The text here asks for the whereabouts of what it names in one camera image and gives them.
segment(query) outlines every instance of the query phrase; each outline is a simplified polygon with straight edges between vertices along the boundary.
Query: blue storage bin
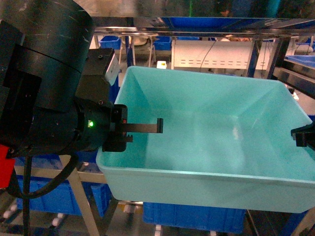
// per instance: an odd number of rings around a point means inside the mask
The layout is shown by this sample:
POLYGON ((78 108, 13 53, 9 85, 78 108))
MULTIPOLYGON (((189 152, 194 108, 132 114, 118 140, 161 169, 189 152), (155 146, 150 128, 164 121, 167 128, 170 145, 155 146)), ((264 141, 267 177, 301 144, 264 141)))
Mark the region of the blue storage bin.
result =
POLYGON ((205 206, 143 203, 143 221, 198 230, 240 234, 245 211, 205 206))
MULTIPOLYGON (((23 189, 23 179, 19 177, 19 186, 23 189)), ((31 179, 30 191, 36 191, 47 184, 49 179, 33 178, 31 179)), ((93 194, 95 203, 101 217, 104 216, 111 199, 111 191, 107 184, 82 183, 88 200, 93 194)), ((18 209, 23 208, 22 199, 16 200, 18 209)), ((74 194, 69 183, 66 181, 60 184, 50 193, 30 200, 30 210, 38 210, 51 213, 63 213, 70 215, 81 215, 80 208, 75 200, 74 194)))
POLYGON ((157 40, 153 44, 158 51, 170 51, 172 49, 172 37, 157 36, 157 40))
POLYGON ((177 37, 178 40, 199 40, 199 37, 177 37))
POLYGON ((122 41, 117 36, 105 36, 99 43, 101 48, 113 48, 119 50, 122 41))
POLYGON ((286 56, 285 59, 310 67, 315 67, 315 56, 286 56))
MULTIPOLYGON (((87 159, 88 157, 92 157, 92 161, 95 162, 95 156, 97 152, 79 152, 79 156, 83 159, 87 159)), ((45 155, 45 156, 36 156, 33 158, 32 167, 38 168, 47 168, 47 169, 62 169, 63 166, 59 160, 58 156, 55 155, 45 155)), ((16 158, 15 165, 23 166, 24 158, 16 158)), ((90 163, 86 167, 86 172, 97 173, 100 172, 97 165, 95 163, 90 163)), ((30 191, 36 191, 41 187, 45 186, 50 181, 49 178, 39 178, 39 177, 31 177, 30 191)), ((23 178, 22 176, 18 176, 18 182, 21 190, 23 189, 23 178)), ((90 183, 83 182, 82 183, 84 191, 87 195, 88 200, 91 198, 93 194, 95 203, 101 217, 104 216, 106 212, 109 201, 111 199, 111 191, 107 184, 98 184, 98 183, 90 183)), ((22 199, 17 199, 18 209, 23 208, 22 199)), ((65 181, 61 185, 59 185, 56 189, 51 191, 50 193, 40 197, 30 200, 30 209, 31 210, 39 210, 51 213, 64 213, 71 215, 81 215, 81 211, 79 206, 75 200, 72 189, 69 185, 68 181, 65 181)))
POLYGON ((91 186, 95 203, 100 217, 103 217, 111 199, 112 193, 107 184, 95 184, 91 186))

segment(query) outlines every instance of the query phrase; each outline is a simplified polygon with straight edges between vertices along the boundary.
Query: turquoise plastic bin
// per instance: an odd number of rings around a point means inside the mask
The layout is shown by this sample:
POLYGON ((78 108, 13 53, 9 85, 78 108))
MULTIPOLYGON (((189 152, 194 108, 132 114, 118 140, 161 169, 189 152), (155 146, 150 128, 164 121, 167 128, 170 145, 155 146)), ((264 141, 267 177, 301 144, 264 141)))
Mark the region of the turquoise plastic bin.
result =
POLYGON ((290 131, 310 118, 278 81, 130 67, 117 104, 134 133, 96 162, 119 200, 282 212, 315 206, 315 152, 290 131))

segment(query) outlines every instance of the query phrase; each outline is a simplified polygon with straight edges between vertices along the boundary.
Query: green led light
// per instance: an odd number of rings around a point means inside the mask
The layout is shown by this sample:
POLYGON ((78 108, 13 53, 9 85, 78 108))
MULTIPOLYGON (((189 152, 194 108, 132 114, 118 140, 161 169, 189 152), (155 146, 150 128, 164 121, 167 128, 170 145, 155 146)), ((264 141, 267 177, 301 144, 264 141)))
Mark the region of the green led light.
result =
POLYGON ((93 127, 93 125, 94 125, 93 121, 89 120, 88 128, 93 127))

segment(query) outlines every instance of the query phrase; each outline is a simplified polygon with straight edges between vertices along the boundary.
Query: cable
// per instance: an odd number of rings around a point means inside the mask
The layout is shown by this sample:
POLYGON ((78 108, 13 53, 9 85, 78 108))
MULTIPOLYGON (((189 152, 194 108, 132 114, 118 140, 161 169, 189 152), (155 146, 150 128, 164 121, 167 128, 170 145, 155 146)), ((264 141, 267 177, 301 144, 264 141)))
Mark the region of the cable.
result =
MULTIPOLYGON (((31 169, 32 169, 32 157, 25 157, 24 174, 23 174, 23 194, 30 193, 31 183, 31 169)), ((30 200, 23 199, 23 234, 24 236, 30 236, 30 200)))
POLYGON ((267 50, 267 44, 265 46, 265 52, 264 52, 264 58, 262 60, 262 66, 261 66, 261 78, 263 79, 262 71, 264 70, 264 65, 265 65, 265 57, 266 57, 266 50, 267 50))
POLYGON ((216 43, 216 41, 212 44, 212 46, 210 47, 210 49, 207 51, 205 57, 203 58, 202 63, 201 63, 201 65, 200 65, 199 72, 201 72, 201 67, 202 67, 202 65, 203 65, 203 62, 205 61, 207 55, 209 54, 209 52, 211 51, 211 49, 213 48, 213 46, 215 45, 215 43, 216 43))
POLYGON ((70 161, 68 162, 68 164, 64 167, 64 169, 55 177, 53 178, 51 181, 48 182, 48 184, 46 184, 44 187, 25 194, 21 192, 21 189, 19 187, 19 183, 16 177, 16 172, 13 169, 13 173, 11 176, 11 180, 9 183, 9 186, 6 188, 8 194, 10 194, 11 196, 15 197, 15 198, 22 198, 22 199, 33 199, 33 198, 39 198, 47 193, 50 193, 51 191, 53 191, 56 187, 58 187, 62 182, 64 182, 69 175, 72 173, 72 171, 74 170, 74 168, 77 166, 79 161, 79 157, 77 154, 73 154, 71 155, 70 161))

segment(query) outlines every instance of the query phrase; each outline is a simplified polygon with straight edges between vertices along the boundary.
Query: black bracket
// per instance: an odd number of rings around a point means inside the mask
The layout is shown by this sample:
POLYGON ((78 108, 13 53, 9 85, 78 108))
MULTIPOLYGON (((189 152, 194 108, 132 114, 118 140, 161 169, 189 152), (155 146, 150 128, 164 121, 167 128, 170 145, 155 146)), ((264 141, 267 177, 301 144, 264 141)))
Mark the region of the black bracket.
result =
POLYGON ((315 121, 312 124, 292 129, 291 136, 296 141, 297 147, 309 146, 315 150, 315 121))
POLYGON ((156 124, 132 124, 127 122, 128 109, 125 105, 115 104, 111 110, 110 132, 103 151, 125 151, 133 136, 127 133, 163 133, 163 119, 157 118, 156 124))

